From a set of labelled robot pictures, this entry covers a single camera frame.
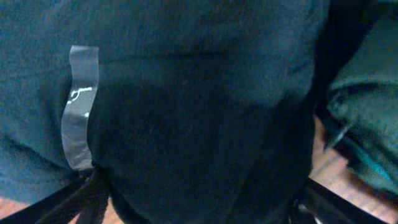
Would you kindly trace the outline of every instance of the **wooden floor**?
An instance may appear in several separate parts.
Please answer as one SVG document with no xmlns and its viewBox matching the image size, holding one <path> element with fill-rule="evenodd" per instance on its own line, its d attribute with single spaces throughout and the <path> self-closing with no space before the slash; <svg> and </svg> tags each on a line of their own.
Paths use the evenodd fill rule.
<svg viewBox="0 0 398 224">
<path fill-rule="evenodd" d="M 325 130 L 318 120 L 317 133 L 314 142 L 313 166 L 311 178 L 324 185 L 334 193 L 345 198 L 355 206 L 384 220 L 387 223 L 398 222 L 398 206 L 394 205 L 388 198 L 376 192 L 355 175 L 351 174 L 346 165 L 348 160 L 335 150 L 323 151 Z M 12 202 L 0 198 L 0 219 L 25 208 L 27 205 Z M 104 224 L 122 223 L 118 218 L 111 202 L 105 214 Z"/>
</svg>

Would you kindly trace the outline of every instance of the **silver tape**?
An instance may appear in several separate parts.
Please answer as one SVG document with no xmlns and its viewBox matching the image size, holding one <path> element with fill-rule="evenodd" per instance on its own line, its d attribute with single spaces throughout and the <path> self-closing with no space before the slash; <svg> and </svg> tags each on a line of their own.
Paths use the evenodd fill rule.
<svg viewBox="0 0 398 224">
<path fill-rule="evenodd" d="M 98 89 L 98 47 L 72 46 L 69 62 L 72 88 L 61 122 L 62 146 L 74 170 L 91 169 L 91 152 L 87 143 L 87 125 Z"/>
</svg>

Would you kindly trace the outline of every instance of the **green fabric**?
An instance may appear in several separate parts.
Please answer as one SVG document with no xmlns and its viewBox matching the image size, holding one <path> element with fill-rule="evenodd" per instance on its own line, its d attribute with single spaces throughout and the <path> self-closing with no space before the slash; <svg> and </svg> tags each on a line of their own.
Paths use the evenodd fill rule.
<svg viewBox="0 0 398 224">
<path fill-rule="evenodd" d="M 350 136 L 367 183 L 398 195 L 398 7 L 391 4 L 329 89 L 328 110 Z"/>
</svg>

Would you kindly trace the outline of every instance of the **gray tape strip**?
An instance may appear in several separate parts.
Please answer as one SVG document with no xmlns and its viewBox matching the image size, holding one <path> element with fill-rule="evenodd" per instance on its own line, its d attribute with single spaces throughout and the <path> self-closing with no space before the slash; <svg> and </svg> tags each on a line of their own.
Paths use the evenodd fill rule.
<svg viewBox="0 0 398 224">
<path fill-rule="evenodd" d="M 93 168 L 87 143 L 87 125 L 98 89 L 98 48 L 72 46 L 69 61 L 72 67 L 72 89 L 62 115 L 63 151 L 74 170 Z"/>
</svg>

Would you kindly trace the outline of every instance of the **teal fabric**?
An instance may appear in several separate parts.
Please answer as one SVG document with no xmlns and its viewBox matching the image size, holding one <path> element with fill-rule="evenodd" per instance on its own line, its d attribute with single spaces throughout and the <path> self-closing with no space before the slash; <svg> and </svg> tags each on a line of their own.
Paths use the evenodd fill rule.
<svg viewBox="0 0 398 224">
<path fill-rule="evenodd" d="M 354 123 L 355 173 L 398 194 L 398 7 L 388 9 L 331 84 L 328 109 Z"/>
<path fill-rule="evenodd" d="M 284 222 L 310 172 L 328 6 L 1 1 L 0 195 L 33 203 L 76 178 L 60 139 L 68 53 L 93 45 L 88 143 L 125 222 Z"/>
</svg>

